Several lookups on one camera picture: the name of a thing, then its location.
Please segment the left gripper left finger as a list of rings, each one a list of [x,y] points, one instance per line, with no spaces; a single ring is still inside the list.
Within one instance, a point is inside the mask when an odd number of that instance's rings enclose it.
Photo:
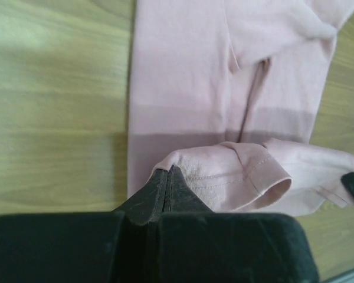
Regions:
[[[109,212],[0,215],[0,282],[149,282],[149,228],[169,174]]]

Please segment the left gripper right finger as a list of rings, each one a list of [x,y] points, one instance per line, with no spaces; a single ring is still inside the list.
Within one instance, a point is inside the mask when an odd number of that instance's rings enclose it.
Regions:
[[[155,282],[319,282],[301,225],[280,213],[201,209],[178,167],[158,222]]]

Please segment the pink t shirt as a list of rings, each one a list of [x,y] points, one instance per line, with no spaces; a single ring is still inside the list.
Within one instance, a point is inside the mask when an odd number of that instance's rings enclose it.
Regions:
[[[216,212],[354,205],[354,155],[309,143],[354,1],[137,1],[127,194],[180,168]]]

